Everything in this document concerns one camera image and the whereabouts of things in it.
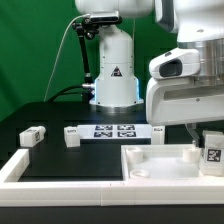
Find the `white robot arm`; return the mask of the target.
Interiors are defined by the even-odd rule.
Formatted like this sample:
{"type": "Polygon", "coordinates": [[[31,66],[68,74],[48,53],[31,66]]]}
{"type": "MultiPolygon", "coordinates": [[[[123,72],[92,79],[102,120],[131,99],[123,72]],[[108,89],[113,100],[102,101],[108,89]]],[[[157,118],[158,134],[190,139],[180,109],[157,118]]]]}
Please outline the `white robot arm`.
{"type": "Polygon", "coordinates": [[[146,120],[169,126],[224,120],[224,0],[75,0],[88,30],[100,33],[97,108],[138,102],[132,39],[116,27],[124,18],[154,12],[177,35],[177,47],[149,63],[146,120]]]}

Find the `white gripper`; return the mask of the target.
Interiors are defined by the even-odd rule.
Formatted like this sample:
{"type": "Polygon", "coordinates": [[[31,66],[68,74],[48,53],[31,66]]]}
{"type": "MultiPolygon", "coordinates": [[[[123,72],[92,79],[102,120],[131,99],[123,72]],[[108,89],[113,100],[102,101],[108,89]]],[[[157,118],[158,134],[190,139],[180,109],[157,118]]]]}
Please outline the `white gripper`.
{"type": "Polygon", "coordinates": [[[149,80],[146,120],[152,126],[186,124],[192,143],[198,147],[195,123],[223,119],[224,85],[199,87],[189,77],[149,80]]]}

